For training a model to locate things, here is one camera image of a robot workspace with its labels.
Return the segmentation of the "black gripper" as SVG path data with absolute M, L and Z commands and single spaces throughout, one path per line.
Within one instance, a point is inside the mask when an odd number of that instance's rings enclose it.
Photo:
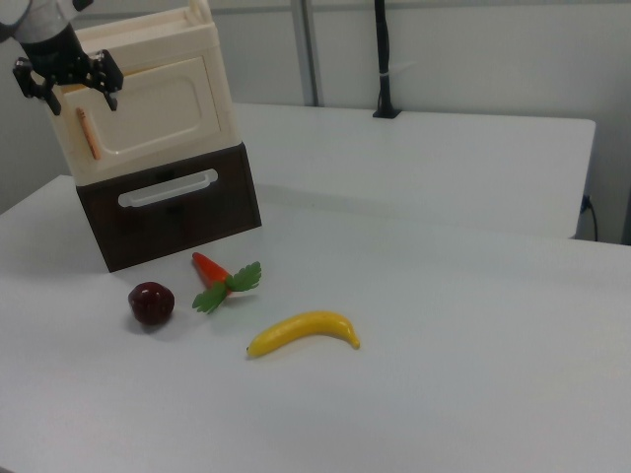
M 14 77 L 28 99 L 45 101 L 50 111 L 58 116 L 61 104 L 52 85 L 84 85 L 100 92 L 111 111 L 117 111 L 117 94 L 123 86 L 124 75 L 106 49 L 88 56 L 71 24 L 47 39 L 20 40 L 27 58 L 19 57 L 13 67 Z M 44 81 L 39 84 L 32 76 L 35 71 Z

